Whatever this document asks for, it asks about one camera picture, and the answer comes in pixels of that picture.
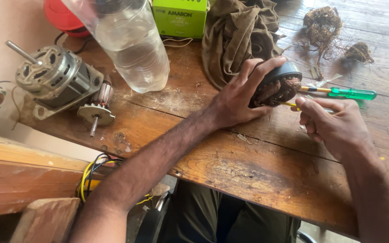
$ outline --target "plastic bottle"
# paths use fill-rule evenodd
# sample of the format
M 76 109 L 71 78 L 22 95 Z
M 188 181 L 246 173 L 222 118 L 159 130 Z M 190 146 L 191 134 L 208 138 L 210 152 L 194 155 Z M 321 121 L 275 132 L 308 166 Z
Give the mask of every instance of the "plastic bottle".
M 162 90 L 169 60 L 148 0 L 62 0 L 139 93 Z

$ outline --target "hairy arm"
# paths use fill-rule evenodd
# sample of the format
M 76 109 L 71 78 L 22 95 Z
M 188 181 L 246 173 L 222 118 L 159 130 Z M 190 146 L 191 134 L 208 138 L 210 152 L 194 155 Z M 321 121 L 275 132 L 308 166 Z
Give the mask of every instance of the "hairy arm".
M 344 166 L 363 243 L 389 243 L 389 174 L 353 100 L 298 98 L 300 124 Z M 326 113 L 322 107 L 338 111 Z
M 124 242 L 127 214 L 187 152 L 211 132 L 265 115 L 248 108 L 264 75 L 286 58 L 247 60 L 240 74 L 208 105 L 140 149 L 91 193 L 75 225 L 72 242 Z

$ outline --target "hand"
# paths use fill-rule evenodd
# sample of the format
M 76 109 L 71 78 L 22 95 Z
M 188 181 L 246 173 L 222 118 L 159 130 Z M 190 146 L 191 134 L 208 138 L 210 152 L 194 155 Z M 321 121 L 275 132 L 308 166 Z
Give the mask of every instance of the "hand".
M 246 60 L 240 74 L 230 81 L 208 105 L 206 111 L 213 116 L 216 129 L 248 122 L 272 110 L 269 106 L 249 108 L 249 102 L 264 76 L 274 68 L 283 65 L 286 58 L 271 58 L 256 66 L 262 61 L 259 58 Z
M 302 111 L 300 124 L 305 125 L 309 137 L 324 141 L 328 151 L 342 163 L 352 156 L 374 153 L 369 130 L 354 100 L 297 98 L 295 103 Z M 330 115 L 323 107 L 337 113 Z

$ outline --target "wooden plank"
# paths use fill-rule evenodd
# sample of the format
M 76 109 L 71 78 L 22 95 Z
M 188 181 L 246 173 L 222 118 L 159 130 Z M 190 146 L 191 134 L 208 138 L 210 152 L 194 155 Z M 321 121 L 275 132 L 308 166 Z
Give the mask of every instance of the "wooden plank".
M 72 49 L 78 48 L 82 41 L 68 38 L 66 46 Z M 81 53 L 96 68 L 109 72 L 115 87 L 114 97 L 124 101 L 152 108 L 154 110 L 173 114 L 179 117 L 187 117 L 196 111 L 218 93 L 210 84 L 202 70 L 200 57 L 200 43 L 192 43 L 184 48 L 168 48 L 168 56 L 171 60 L 171 72 L 166 87 L 160 92 L 147 92 L 139 94 L 130 89 L 118 73 L 113 72 L 114 66 L 104 51 L 94 42 L 89 46 L 89 51 Z M 389 158 L 389 97 L 378 96 L 373 101 L 364 102 L 361 110 L 363 117 L 372 132 L 376 146 L 382 150 L 381 156 Z M 280 146 L 320 156 L 329 160 L 335 160 L 323 145 L 310 140 L 305 132 L 300 129 L 298 114 L 281 106 L 274 109 L 270 117 L 254 120 L 246 124 L 235 126 L 232 131 L 246 134 L 254 141 L 260 139 Z M 66 126 L 68 121 L 61 121 L 61 129 L 64 134 L 70 130 Z M 85 131 L 84 139 L 88 135 L 89 124 Z
M 79 201 L 79 198 L 49 198 L 30 203 L 23 212 L 10 242 L 65 242 Z
M 0 137 L 0 161 L 38 165 L 83 172 L 87 162 L 43 151 L 25 144 Z M 114 169 L 101 167 L 95 175 L 108 175 Z
M 344 27 L 389 36 L 389 2 L 383 0 L 300 0 L 279 1 L 279 15 L 304 18 L 311 9 L 336 7 Z
M 278 41 L 279 47 L 286 47 L 300 39 L 298 32 L 303 27 L 302 19 L 281 17 L 279 22 L 279 32 L 287 35 Z M 342 74 L 343 77 L 333 80 L 332 83 L 356 89 L 375 90 L 378 94 L 389 96 L 389 36 L 343 28 L 339 40 L 342 46 L 353 45 L 357 41 L 366 42 L 375 62 L 367 65 L 357 63 L 353 70 L 347 71 L 340 64 L 339 58 L 343 52 L 339 52 L 339 57 L 330 60 L 321 59 L 321 70 L 325 79 L 335 74 Z M 317 52 L 306 54 L 302 45 L 295 43 L 285 50 L 284 56 L 299 64 L 304 77 L 312 78 L 310 68 L 316 65 Z
M 29 112 L 32 105 L 27 101 L 23 113 Z M 90 124 L 81 122 L 70 111 L 43 121 L 22 118 L 21 122 L 77 144 L 130 157 L 182 120 L 120 99 L 113 100 L 112 112 L 117 117 L 115 123 L 99 127 L 94 138 L 83 128 Z M 55 129 L 55 124 L 63 129 Z M 259 143 L 249 145 L 235 133 L 219 130 L 169 174 L 356 236 L 351 196 L 339 163 Z
M 23 211 L 41 198 L 75 196 L 82 172 L 0 161 L 0 214 Z

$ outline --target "green box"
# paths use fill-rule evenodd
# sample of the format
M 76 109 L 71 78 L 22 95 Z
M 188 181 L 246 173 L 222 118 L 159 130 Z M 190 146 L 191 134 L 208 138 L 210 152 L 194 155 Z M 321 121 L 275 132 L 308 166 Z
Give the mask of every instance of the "green box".
M 202 39 L 207 0 L 153 0 L 153 13 L 160 36 Z

